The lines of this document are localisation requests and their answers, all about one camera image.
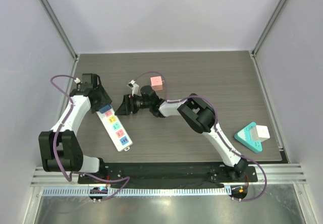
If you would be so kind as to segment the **pink cube plug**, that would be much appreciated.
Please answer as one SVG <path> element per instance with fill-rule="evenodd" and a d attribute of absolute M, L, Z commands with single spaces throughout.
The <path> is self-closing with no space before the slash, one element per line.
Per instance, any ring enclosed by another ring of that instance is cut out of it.
<path fill-rule="evenodd" d="M 164 89 L 164 80 L 161 76 L 151 77 L 150 85 L 154 91 L 162 91 Z"/>

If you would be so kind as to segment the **white multicolour power strip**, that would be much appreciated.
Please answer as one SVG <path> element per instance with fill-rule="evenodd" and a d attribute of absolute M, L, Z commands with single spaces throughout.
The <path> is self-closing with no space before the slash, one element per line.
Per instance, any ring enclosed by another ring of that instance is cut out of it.
<path fill-rule="evenodd" d="M 115 115 L 114 109 L 111 108 L 104 114 L 101 114 L 99 111 L 97 111 L 96 113 L 117 151 L 128 151 L 133 142 L 126 132 L 125 128 L 123 127 L 118 116 Z"/>

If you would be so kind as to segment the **teal triangular socket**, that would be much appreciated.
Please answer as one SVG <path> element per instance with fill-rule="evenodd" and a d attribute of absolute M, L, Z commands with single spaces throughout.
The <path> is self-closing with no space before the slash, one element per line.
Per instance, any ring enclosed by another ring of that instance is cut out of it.
<path fill-rule="evenodd" d="M 234 138 L 254 153 L 262 152 L 262 142 L 253 141 L 250 137 L 250 130 L 256 126 L 256 122 L 251 122 L 234 135 Z"/>

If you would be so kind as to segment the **white cube plug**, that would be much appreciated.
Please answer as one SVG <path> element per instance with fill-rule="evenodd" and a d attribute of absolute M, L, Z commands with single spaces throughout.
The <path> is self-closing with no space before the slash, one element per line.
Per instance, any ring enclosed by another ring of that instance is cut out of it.
<path fill-rule="evenodd" d="M 253 141 L 263 142 L 270 138 L 270 133 L 267 126 L 256 125 L 250 130 L 250 137 Z"/>

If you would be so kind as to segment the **blue cube plug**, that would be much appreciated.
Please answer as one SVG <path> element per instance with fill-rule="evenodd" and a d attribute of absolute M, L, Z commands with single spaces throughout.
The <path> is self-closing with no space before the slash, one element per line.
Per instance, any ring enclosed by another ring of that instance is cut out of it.
<path fill-rule="evenodd" d="M 111 105 L 110 104 L 107 104 L 107 105 L 103 106 L 102 108 L 100 108 L 98 111 L 101 114 L 104 114 L 105 112 L 109 111 L 111 108 L 112 108 Z"/>

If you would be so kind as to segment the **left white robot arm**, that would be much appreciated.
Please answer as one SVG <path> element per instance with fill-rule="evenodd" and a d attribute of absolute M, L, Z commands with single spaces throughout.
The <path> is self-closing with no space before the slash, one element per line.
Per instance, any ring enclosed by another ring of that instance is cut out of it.
<path fill-rule="evenodd" d="M 42 167 L 46 172 L 60 172 L 72 180 L 72 174 L 89 174 L 95 183 L 102 183 L 107 178 L 104 161 L 100 157 L 89 157 L 83 154 L 77 140 L 78 129 L 90 111 L 102 113 L 112 102 L 105 91 L 100 76 L 84 73 L 81 78 L 71 76 L 76 88 L 70 93 L 61 89 L 54 80 L 51 84 L 68 100 L 68 105 L 58 122 L 49 130 L 42 131 L 38 137 Z"/>

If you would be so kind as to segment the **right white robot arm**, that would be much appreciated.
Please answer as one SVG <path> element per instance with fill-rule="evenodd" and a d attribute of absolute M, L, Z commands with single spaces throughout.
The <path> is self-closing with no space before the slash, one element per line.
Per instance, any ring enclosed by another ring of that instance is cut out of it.
<path fill-rule="evenodd" d="M 245 177 L 247 159 L 223 133 L 214 107 L 205 98 L 192 93 L 183 99 L 166 100 L 160 98 L 151 86 L 143 86 L 140 95 L 131 93 L 123 96 L 116 115 L 127 116 L 140 109 L 148 109 L 157 118 L 181 116 L 194 132 L 203 135 L 217 150 L 232 181 Z"/>

